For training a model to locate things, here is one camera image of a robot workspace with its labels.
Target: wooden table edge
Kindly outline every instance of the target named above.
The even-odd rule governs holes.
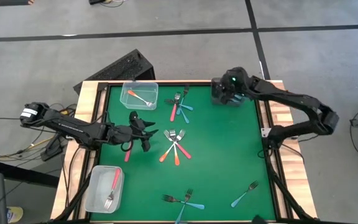
[[[142,80],[141,82],[159,82],[159,83],[189,83],[189,82],[210,82],[211,80]],[[284,89],[284,85],[282,80],[269,80],[278,88]],[[84,81],[81,87],[80,96],[78,98],[77,110],[75,114],[75,118],[82,119],[83,121],[91,122],[94,104],[96,100],[96,92],[99,83],[123,83],[123,82],[130,82],[127,80],[114,80],[114,81]],[[106,96],[106,91],[104,90],[100,97],[99,102],[99,110],[98,110],[98,117],[101,114],[104,105],[104,97]],[[285,105],[280,105],[276,102],[269,102],[270,106],[273,108],[275,105],[279,105],[282,111],[287,111],[284,115],[287,117],[285,122],[279,120],[277,114],[275,114],[274,110],[272,110],[273,121],[275,124],[281,124],[283,126],[288,126],[293,123],[292,115],[290,109]],[[265,111],[262,110],[262,116],[266,117]],[[296,149],[300,152],[300,147],[297,140],[291,141],[287,144],[290,144],[291,147]],[[70,164],[71,158],[73,156],[74,151],[78,147],[78,144],[75,141],[70,141],[67,145],[66,155],[65,155],[65,165],[64,168],[66,169],[66,173],[68,173],[68,166]],[[73,162],[71,168],[71,180],[70,180],[70,189],[69,189],[69,199],[72,199],[76,191],[78,190],[78,182],[79,182],[79,174],[81,173],[83,161],[84,161],[84,150],[80,150],[77,152],[75,160]],[[311,215],[312,217],[316,217],[316,210],[314,208],[313,198],[311,196],[311,191],[306,175],[305,166],[303,165],[302,161],[296,156],[288,156],[288,154],[281,153],[282,164],[284,168],[284,173],[287,181],[287,187],[289,191],[293,194],[296,201],[303,207],[306,213]],[[91,167],[93,160],[90,159],[89,161]],[[276,188],[278,192],[278,201],[280,207],[280,213],[282,217],[286,217],[287,214],[285,213],[284,209],[284,202],[281,192]],[[66,198],[66,188],[65,188],[65,181],[63,176],[63,171],[60,174],[60,181],[57,188],[55,202],[53,204],[52,212],[50,218],[55,218],[59,216],[63,209],[65,208],[65,198]],[[85,217],[85,198],[86,193],[81,202],[81,213],[80,217]]]

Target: black table border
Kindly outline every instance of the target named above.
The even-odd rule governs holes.
[[[124,83],[124,81],[123,82],[117,82],[117,83],[105,83],[105,82],[99,82],[98,83],[98,92],[96,94],[96,99],[95,99],[94,108],[93,108],[93,115],[92,115],[93,120],[96,119],[96,116],[98,114],[98,108],[100,106],[100,101],[101,101],[100,100],[100,98],[101,98],[101,90],[106,89],[106,95],[105,95],[104,101],[103,101],[104,105],[103,105],[103,115],[102,115],[102,121],[106,121],[107,113],[105,113],[105,111],[107,110],[108,102],[110,100],[111,88],[114,87],[114,86],[122,86],[123,83]],[[156,82],[156,83],[158,83],[159,86],[184,86],[184,84],[186,84],[186,83],[190,84],[190,86],[211,86],[210,81],[192,82],[191,80],[189,80],[189,82],[181,82],[181,83],[178,83],[178,82],[175,82],[175,81],[173,81],[173,82]],[[263,121],[263,116],[262,116],[262,112],[261,112],[260,101],[259,100],[254,100],[254,103],[255,103],[255,110],[256,110],[256,113],[257,113],[257,116],[258,116],[258,125],[259,125],[259,128],[261,129],[261,128],[264,127],[264,121]],[[266,114],[267,114],[267,117],[268,117],[269,126],[271,127],[272,125],[270,124],[269,117],[272,118],[272,113],[271,113],[269,104],[267,102],[264,102],[264,104],[265,104],[265,107],[267,106],[266,107]],[[268,172],[268,169],[269,169],[268,165],[271,164],[272,161],[271,161],[271,157],[268,156],[268,149],[267,149],[266,145],[263,144],[262,134],[261,133],[260,133],[260,139],[261,139],[261,142],[262,142],[262,145],[263,145],[263,150],[264,150],[264,159],[265,159],[265,165],[266,165],[266,172],[267,172],[267,175],[268,175],[270,193],[271,193],[272,201],[273,201],[273,211],[274,211],[275,219],[278,220],[278,219],[281,219],[281,218],[284,218],[284,217],[282,217],[281,213],[280,213],[280,206],[279,206],[279,202],[278,202],[277,190],[275,188],[275,183],[273,181],[273,177],[272,177],[271,173]],[[281,160],[279,151],[273,151],[272,153],[275,156],[275,162],[277,163],[277,169],[279,171],[283,170],[283,164],[282,164],[282,160]],[[100,154],[101,154],[101,150],[96,151],[93,167],[99,164]],[[88,170],[89,163],[90,163],[90,156],[85,156],[84,163],[83,163],[83,170],[81,171],[80,180],[85,180],[85,178],[86,178],[85,170]],[[281,180],[283,181],[283,183],[285,184],[285,186],[287,186],[286,183],[285,183],[285,178],[284,178],[284,176],[281,175],[280,172],[279,172],[279,176],[280,176]],[[77,207],[76,207],[77,212],[75,213],[75,216],[74,216],[75,219],[79,218],[78,215],[79,215],[80,207],[81,207],[81,205],[79,203],[77,205]],[[285,204],[285,208],[286,208],[286,210],[291,211],[291,208],[289,207],[289,205]],[[85,213],[85,218],[89,219],[90,215],[91,215],[90,212],[86,212]]]

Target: yellow object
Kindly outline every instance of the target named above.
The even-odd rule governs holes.
[[[7,207],[7,222],[16,223],[23,217],[23,208],[20,207]]]

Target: black box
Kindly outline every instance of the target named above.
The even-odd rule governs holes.
[[[84,81],[90,80],[155,80],[153,65],[137,50],[116,60]],[[74,91],[80,94],[82,82]]]

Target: wooden table frame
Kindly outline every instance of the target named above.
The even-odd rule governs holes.
[[[75,118],[83,121],[92,122],[96,119],[98,122],[104,119],[103,111],[107,108],[106,96],[108,95],[108,85],[119,85],[127,81],[85,81],[82,84],[80,97],[78,99],[77,110]],[[159,83],[205,83],[210,80],[149,80],[143,82],[159,82]],[[271,81],[277,88],[284,89],[282,81]],[[255,103],[257,112],[259,114],[259,125],[261,128],[268,128],[273,124],[279,124],[282,126],[289,126],[293,124],[291,111],[289,107],[269,101],[266,106],[264,102],[257,101]],[[299,144],[297,140],[285,140],[284,144],[296,149],[300,152]],[[95,156],[98,156],[95,152],[89,152],[85,150],[78,150],[78,144],[75,141],[70,141],[67,145],[64,169],[66,174],[69,171],[70,162],[73,159],[71,165],[70,187],[68,189],[68,198],[71,200],[78,191],[80,183],[82,184],[87,174],[90,173]],[[291,192],[296,201],[302,206],[303,210],[316,217],[316,210],[314,209],[314,203],[310,192],[308,179],[306,176],[305,167],[302,158],[290,151],[284,146],[279,151],[274,152],[271,156],[273,168],[280,175],[280,178],[286,182],[287,189]],[[271,187],[275,190],[272,191],[273,204],[275,207],[276,218],[296,218],[296,215],[286,205],[286,201],[283,199],[283,195],[278,187],[271,183]],[[66,200],[66,187],[64,173],[60,174],[60,181],[56,192],[55,203],[53,205],[51,218],[59,216],[65,208]],[[81,199],[80,206],[77,206],[74,212],[71,214],[71,218],[89,218],[90,214],[85,212],[86,192]]]

